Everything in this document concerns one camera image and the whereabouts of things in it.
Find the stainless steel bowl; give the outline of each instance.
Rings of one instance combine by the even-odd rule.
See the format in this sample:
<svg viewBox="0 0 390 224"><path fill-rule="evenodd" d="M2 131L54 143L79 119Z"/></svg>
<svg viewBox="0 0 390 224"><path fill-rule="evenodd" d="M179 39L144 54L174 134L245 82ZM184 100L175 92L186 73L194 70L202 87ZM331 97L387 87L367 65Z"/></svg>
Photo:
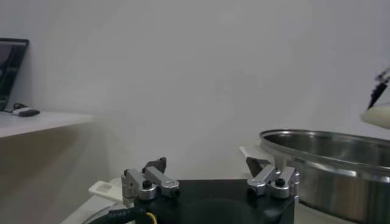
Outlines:
<svg viewBox="0 0 390 224"><path fill-rule="evenodd" d="M357 223L390 224L390 141L308 130L260 133L282 169L301 173L300 202Z"/></svg>

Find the laptop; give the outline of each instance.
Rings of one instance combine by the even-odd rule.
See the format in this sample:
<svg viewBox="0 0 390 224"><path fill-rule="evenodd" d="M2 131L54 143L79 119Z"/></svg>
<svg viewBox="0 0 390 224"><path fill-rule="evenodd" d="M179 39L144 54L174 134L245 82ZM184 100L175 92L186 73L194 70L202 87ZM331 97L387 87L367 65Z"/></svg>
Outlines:
<svg viewBox="0 0 390 224"><path fill-rule="evenodd" d="M7 105L29 40L0 38L0 111Z"/></svg>

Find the white wall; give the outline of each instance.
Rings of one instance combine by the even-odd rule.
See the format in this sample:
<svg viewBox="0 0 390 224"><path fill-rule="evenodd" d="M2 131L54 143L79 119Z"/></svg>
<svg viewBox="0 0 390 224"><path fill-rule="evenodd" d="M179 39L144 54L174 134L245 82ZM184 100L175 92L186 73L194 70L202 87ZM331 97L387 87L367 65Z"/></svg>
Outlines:
<svg viewBox="0 0 390 224"><path fill-rule="evenodd" d="M232 178L247 172L235 147L251 146L262 130L389 138L358 119L375 73L389 63L389 7L388 0L0 0L0 35L32 42L14 100L97 116L104 137L93 147L77 139L91 156L83 162L103 161L99 168L115 177L167 156L174 178ZM81 183L86 191L89 182ZM36 223L61 218L36 216Z"/></svg>

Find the table surface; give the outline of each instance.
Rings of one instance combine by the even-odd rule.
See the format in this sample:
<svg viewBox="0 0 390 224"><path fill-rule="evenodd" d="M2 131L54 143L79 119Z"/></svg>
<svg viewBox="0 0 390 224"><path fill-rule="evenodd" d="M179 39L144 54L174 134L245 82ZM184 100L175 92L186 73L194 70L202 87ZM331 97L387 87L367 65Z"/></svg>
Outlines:
<svg viewBox="0 0 390 224"><path fill-rule="evenodd" d="M115 178L110 181L111 184L117 186L121 185L121 179ZM88 218L95 213L114 205L115 202L92 196L76 211L74 211L68 218L66 218L61 224L83 224ZM295 224L353 224L336 217L321 213L304 205L298 204L295 210Z"/></svg>

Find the black cable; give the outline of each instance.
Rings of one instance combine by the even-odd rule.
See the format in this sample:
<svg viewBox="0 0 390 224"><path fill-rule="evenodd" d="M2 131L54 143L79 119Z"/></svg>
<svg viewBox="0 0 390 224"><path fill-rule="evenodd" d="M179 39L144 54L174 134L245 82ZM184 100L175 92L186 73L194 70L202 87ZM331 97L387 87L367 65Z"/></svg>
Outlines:
<svg viewBox="0 0 390 224"><path fill-rule="evenodd" d="M111 210L107 215L93 220L90 224L125 224L146 215L146 212L142 207Z"/></svg>

